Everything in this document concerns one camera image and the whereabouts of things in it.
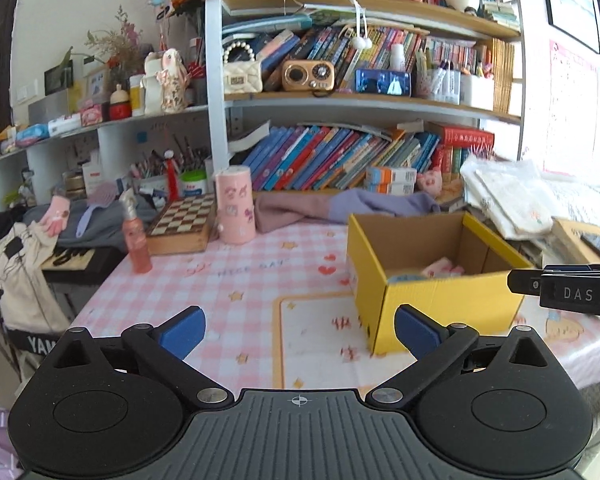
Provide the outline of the yellow cardboard box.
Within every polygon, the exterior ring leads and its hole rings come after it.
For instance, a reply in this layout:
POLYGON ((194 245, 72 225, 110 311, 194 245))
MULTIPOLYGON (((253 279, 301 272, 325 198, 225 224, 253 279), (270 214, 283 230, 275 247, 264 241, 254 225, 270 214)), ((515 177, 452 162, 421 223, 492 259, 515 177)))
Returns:
POLYGON ((506 332, 521 298, 507 275, 531 263, 468 212, 352 214, 347 262, 358 319, 373 354, 401 352, 394 315, 409 304, 443 326, 506 332))

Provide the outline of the blue packet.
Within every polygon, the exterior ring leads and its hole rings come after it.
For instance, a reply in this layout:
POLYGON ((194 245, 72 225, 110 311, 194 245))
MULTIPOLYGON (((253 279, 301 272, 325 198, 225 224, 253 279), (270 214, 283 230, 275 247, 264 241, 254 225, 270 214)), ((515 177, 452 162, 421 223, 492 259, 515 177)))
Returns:
POLYGON ((398 284, 398 283, 406 283, 406 282, 416 282, 426 280, 426 275, 422 274, 413 274, 413 273, 405 273, 405 274, 396 274, 390 276, 387 282, 389 284, 398 284))

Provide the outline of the pink spray bottle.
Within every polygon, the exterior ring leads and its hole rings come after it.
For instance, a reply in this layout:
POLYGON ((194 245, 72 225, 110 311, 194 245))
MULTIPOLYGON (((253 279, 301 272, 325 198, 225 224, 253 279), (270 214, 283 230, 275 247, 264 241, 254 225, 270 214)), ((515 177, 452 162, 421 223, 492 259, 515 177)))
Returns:
POLYGON ((136 274, 145 274, 152 269, 145 228, 138 216, 137 201, 132 188, 124 191, 119 198, 122 207, 124 236, 128 256, 131 259, 132 270, 136 274))

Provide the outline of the white tote bags pile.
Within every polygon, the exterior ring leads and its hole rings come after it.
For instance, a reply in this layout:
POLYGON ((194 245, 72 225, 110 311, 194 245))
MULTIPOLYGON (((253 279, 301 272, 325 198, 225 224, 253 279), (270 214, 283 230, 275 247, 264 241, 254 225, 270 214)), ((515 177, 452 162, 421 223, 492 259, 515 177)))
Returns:
POLYGON ((506 240, 538 240, 555 219, 600 228, 600 190, 540 171, 530 162, 497 162, 471 155, 460 168, 465 202, 491 220, 506 240))

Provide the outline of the pink sticker cylinder humidifier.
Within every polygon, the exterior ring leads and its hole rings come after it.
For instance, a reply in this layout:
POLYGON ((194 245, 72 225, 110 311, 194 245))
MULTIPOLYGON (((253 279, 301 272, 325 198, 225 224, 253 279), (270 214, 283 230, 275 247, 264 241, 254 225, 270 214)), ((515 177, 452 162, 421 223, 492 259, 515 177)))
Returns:
POLYGON ((243 245, 256 237, 251 172, 247 166, 229 166, 214 177, 216 228, 229 245, 243 245))

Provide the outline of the pink pig plush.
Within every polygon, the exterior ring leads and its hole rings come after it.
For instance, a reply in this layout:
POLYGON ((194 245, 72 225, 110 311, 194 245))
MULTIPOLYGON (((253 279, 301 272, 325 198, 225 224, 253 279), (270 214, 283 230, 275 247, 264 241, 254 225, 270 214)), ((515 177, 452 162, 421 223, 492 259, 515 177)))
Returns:
POLYGON ((420 192, 427 193, 432 198, 437 198, 442 192, 443 179, 440 168, 432 168, 418 174, 416 186, 420 192))

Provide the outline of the lilac hair brush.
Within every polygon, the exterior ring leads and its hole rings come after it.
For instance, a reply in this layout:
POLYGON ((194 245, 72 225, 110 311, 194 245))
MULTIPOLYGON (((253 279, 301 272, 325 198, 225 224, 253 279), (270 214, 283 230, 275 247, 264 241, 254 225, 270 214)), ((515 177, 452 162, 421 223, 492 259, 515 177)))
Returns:
POLYGON ((92 215, 97 209, 108 208, 117 197, 118 188, 114 182, 102 182, 87 200, 86 211, 82 214, 76 226, 76 238, 81 238, 91 222, 92 215))

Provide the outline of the white green lid jar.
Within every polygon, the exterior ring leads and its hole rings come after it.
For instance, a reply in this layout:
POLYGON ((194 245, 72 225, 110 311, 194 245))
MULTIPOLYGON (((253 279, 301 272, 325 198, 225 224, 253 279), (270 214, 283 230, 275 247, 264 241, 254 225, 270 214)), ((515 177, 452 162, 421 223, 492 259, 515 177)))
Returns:
POLYGON ((183 197, 201 196, 208 193, 207 174, 203 169, 182 172, 180 182, 183 197))

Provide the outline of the pink purple cloth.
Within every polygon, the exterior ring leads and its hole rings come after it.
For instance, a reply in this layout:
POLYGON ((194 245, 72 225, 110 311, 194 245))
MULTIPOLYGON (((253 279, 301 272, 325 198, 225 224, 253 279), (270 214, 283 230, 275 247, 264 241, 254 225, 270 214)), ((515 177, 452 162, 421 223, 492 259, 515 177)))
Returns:
POLYGON ((440 212, 424 192, 407 196, 380 194, 352 188, 335 194, 317 192, 264 192, 254 201, 254 221, 260 233, 297 222, 347 224, 351 214, 417 217, 440 212))

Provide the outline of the orange white medicine box lower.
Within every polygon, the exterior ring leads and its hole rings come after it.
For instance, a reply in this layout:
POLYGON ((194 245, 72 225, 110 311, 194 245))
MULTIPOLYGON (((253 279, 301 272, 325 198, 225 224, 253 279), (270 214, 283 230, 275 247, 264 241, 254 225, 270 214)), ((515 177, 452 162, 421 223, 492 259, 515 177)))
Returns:
POLYGON ((409 196, 414 193, 415 185, 413 183, 379 183, 369 184, 366 190, 374 193, 392 195, 392 196, 409 196))

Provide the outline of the red dictionary book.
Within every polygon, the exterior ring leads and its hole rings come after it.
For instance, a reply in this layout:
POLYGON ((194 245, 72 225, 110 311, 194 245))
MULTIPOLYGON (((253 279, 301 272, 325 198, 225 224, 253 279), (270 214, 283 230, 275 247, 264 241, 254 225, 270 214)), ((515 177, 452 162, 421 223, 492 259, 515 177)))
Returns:
POLYGON ((441 122, 427 122, 426 128, 428 132, 438 136, 443 145, 451 145, 453 148, 494 148, 494 134, 489 131, 441 122))

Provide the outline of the red white round jar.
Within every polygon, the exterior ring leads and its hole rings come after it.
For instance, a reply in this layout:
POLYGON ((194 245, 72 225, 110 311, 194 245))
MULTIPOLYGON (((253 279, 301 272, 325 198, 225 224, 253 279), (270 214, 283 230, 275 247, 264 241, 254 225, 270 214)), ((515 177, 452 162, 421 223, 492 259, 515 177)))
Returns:
POLYGON ((110 94, 109 119, 122 120, 132 116, 131 98, 121 84, 116 84, 114 92, 110 94))

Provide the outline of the white pen holder box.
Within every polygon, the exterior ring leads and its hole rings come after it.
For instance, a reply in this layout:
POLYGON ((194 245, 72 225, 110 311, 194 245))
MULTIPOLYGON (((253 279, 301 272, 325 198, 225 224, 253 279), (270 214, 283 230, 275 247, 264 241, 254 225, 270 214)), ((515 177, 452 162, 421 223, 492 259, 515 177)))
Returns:
POLYGON ((428 70, 425 79, 425 98, 457 105, 460 102, 462 74, 448 68, 428 70))

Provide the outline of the white shelf unit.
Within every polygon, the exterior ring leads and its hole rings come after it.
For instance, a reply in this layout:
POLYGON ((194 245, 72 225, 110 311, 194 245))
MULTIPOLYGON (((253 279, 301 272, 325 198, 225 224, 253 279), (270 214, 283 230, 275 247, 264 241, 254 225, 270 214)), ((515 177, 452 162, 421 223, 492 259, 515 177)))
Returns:
MULTIPOLYGON (((6 94, 4 103, 7 116, 16 122, 28 119, 27 105, 35 101, 35 94, 20 100, 20 89, 41 88, 44 72, 58 64, 70 47, 81 44, 87 29, 104 24, 117 8, 125 8, 133 15, 146 11, 147 0, 15 0, 5 11, 12 19, 7 31, 10 46, 6 51, 6 94)), ((227 107, 238 101, 270 107, 282 104, 289 108, 294 102, 303 106, 345 106, 347 102, 361 103, 358 94, 335 93, 328 98, 314 98, 309 93, 264 92, 256 94, 227 94, 224 91, 221 53, 221 28, 224 18, 248 18, 275 12, 291 14, 300 8, 317 8, 349 12, 356 6, 364 9, 367 18, 402 22, 430 32, 449 32, 477 40, 498 38, 517 41, 520 36, 513 29, 500 26, 484 18, 460 13, 444 6, 412 0, 204 0, 204 46, 206 47, 206 75, 210 122, 212 160, 216 168, 228 165, 226 130, 227 107)), ((61 144, 50 139, 0 156, 0 211, 4 210, 5 196, 15 191, 20 183, 20 171, 28 167, 34 172, 34 192, 39 200, 48 200, 50 187, 65 161, 54 149, 61 144)))

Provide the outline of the wooden retro radio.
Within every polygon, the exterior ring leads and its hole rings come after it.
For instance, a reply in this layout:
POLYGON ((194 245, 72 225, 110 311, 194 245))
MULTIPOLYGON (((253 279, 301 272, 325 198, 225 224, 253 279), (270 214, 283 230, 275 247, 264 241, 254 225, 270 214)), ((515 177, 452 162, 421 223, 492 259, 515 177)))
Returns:
POLYGON ((289 60, 283 64, 282 84, 285 91, 332 91, 335 69, 331 62, 289 60))

